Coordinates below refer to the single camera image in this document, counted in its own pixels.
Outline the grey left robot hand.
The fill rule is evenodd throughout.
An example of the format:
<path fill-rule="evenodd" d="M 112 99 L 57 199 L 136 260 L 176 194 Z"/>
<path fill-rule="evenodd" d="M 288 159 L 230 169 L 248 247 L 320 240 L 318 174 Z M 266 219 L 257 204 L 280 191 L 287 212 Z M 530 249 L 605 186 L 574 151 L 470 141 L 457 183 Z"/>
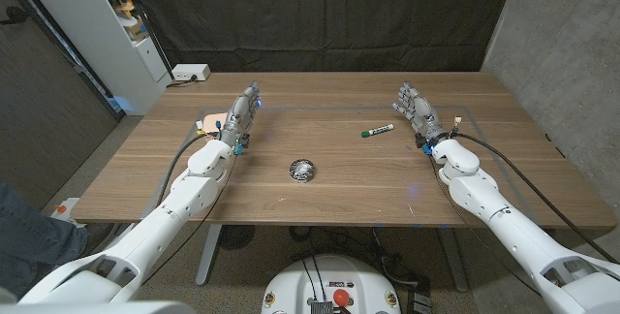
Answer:
<path fill-rule="evenodd" d="M 254 117 L 261 105 L 260 88 L 254 80 L 230 107 L 221 130 L 220 141 L 228 146 L 246 145 Z"/>

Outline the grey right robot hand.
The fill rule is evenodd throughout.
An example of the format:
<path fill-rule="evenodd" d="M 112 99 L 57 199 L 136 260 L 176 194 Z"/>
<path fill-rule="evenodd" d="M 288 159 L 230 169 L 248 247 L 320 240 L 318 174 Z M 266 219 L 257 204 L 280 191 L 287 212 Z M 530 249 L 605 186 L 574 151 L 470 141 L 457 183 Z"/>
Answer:
<path fill-rule="evenodd" d="M 408 81 L 399 88 L 398 102 L 392 107 L 411 123 L 418 148 L 432 149 L 447 139 L 438 112 Z"/>

